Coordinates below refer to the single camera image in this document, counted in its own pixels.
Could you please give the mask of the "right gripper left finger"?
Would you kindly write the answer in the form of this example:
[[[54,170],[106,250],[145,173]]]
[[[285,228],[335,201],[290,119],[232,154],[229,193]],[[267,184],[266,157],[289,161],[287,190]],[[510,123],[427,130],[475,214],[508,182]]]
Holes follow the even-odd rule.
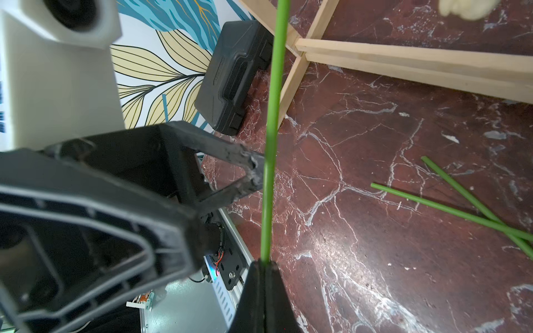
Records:
[[[229,333],[265,332],[265,268],[253,262]]]

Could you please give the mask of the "orange cream tulip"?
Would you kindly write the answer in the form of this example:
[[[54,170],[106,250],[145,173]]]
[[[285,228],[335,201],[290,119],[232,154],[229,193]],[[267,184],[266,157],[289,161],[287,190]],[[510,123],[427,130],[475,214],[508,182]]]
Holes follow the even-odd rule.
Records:
[[[498,222],[495,222],[495,221],[492,221],[492,220],[489,220],[489,219],[485,219],[485,218],[482,218],[482,217],[479,217],[479,216],[476,216],[476,215],[472,215],[472,214],[469,214],[469,213],[466,213],[466,212],[462,212],[461,210],[448,207],[448,206],[443,205],[441,203],[430,201],[430,200],[427,200],[425,198],[421,198],[419,196],[408,194],[408,193],[403,192],[403,191],[395,190],[395,189],[392,189],[390,187],[386,187],[384,185],[380,185],[380,184],[377,184],[377,183],[372,183],[371,187],[374,188],[374,189],[380,190],[380,191],[385,191],[385,192],[387,192],[389,194],[393,194],[395,196],[399,196],[401,198],[408,199],[409,201],[414,201],[416,203],[420,203],[420,204],[428,206],[430,208],[434,208],[436,210],[440,210],[442,212],[446,212],[446,213],[448,213],[450,215],[457,216],[457,217],[460,217],[462,219],[466,219],[468,221],[480,224],[482,226],[485,226],[485,227],[488,227],[488,228],[491,228],[491,229],[494,229],[494,230],[498,230],[498,231],[500,231],[502,233],[505,233],[507,235],[511,235],[511,236],[514,236],[514,237],[518,237],[519,239],[523,239],[523,240],[532,242],[532,234],[531,233],[526,233],[525,231],[522,231],[522,230],[519,230],[519,229],[516,229],[516,228],[511,228],[509,226],[506,226],[505,224],[498,223]]]

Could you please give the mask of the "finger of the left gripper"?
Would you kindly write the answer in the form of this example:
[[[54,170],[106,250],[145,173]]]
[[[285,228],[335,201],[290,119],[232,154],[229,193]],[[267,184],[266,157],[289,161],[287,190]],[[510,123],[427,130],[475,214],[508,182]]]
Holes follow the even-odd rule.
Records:
[[[264,169],[265,157],[261,153],[242,144],[223,140],[191,123],[168,122],[158,127],[166,140],[177,142],[186,148],[205,153],[232,165],[238,165],[248,171]]]
[[[205,216],[256,191],[260,191],[263,188],[263,178],[263,171],[253,171],[226,187],[213,190],[205,174],[201,170],[197,170],[195,175],[198,186],[196,189],[196,215],[198,217]]]

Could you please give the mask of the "black plastic case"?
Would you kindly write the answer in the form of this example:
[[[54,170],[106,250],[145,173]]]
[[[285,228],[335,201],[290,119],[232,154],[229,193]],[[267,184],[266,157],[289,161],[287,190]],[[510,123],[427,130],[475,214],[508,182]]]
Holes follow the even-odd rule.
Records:
[[[271,63],[273,35],[255,20],[226,22],[194,106],[218,133],[239,133],[256,72]]]

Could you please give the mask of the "yellow tulip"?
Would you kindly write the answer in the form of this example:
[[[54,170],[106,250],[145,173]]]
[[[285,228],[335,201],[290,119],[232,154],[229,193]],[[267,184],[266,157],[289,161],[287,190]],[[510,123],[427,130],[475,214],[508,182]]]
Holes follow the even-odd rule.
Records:
[[[422,161],[430,167],[436,174],[438,174],[441,178],[443,178],[453,189],[458,191],[467,201],[470,202],[475,208],[477,208],[486,219],[499,223],[501,225],[505,225],[505,223],[498,218],[488,207],[486,207],[483,203],[481,203],[472,193],[470,193],[469,190],[464,188],[461,184],[459,184],[456,180],[454,180],[451,176],[449,176],[443,169],[441,169],[437,164],[435,164],[433,161],[431,161],[430,158],[423,156]],[[511,234],[507,234],[507,236],[530,258],[532,259],[532,247],[531,245],[524,239],[513,236]]]

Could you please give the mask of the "wooden clothes rack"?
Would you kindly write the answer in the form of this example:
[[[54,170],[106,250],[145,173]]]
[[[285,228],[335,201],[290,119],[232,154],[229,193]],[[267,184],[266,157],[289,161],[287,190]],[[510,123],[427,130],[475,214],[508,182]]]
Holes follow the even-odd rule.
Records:
[[[532,102],[532,57],[384,44],[324,40],[323,34],[337,8],[337,1],[323,1],[302,37],[289,23],[290,3],[243,1],[243,6],[282,46],[273,50],[283,58],[289,50],[296,57],[283,85],[276,90],[278,129],[311,62],[360,72],[409,80],[453,90],[482,94],[512,101]]]

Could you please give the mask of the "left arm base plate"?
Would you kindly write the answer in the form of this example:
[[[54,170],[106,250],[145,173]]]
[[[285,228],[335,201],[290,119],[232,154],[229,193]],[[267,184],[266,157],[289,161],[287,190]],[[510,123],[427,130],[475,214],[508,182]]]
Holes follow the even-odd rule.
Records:
[[[208,245],[206,257],[212,265],[215,278],[222,279],[226,289],[232,291],[239,282],[243,282],[247,261],[240,251],[234,237],[225,227],[214,223],[206,225]]]

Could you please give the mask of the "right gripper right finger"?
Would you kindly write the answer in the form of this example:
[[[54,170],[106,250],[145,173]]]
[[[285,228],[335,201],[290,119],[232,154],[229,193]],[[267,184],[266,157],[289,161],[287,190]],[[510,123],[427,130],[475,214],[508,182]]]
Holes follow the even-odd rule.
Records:
[[[264,318],[265,332],[301,332],[276,262],[265,268]]]

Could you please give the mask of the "cream white tulip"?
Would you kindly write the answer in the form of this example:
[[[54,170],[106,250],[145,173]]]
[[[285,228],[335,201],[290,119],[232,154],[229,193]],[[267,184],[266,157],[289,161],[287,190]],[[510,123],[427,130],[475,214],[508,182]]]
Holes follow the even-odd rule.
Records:
[[[463,20],[477,21],[493,11],[500,0],[439,0],[438,9],[443,17],[456,15]]]

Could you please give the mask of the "pink tulip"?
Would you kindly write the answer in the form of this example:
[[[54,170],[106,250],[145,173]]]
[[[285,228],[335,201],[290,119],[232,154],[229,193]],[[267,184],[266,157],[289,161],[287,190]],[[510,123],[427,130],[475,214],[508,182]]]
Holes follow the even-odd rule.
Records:
[[[290,1],[278,2],[276,26],[273,36],[271,79],[266,123],[265,167],[262,199],[262,227],[260,261],[267,265],[271,261],[274,180],[276,174],[276,152],[278,144],[278,118],[280,95],[283,83],[283,68],[290,16]]]

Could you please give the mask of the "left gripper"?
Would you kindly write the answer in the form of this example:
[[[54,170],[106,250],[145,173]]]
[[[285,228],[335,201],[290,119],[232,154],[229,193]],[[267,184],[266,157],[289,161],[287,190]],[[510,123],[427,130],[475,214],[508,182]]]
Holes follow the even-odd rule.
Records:
[[[1,313],[19,332],[77,330],[201,268],[201,152],[158,126],[1,154]]]

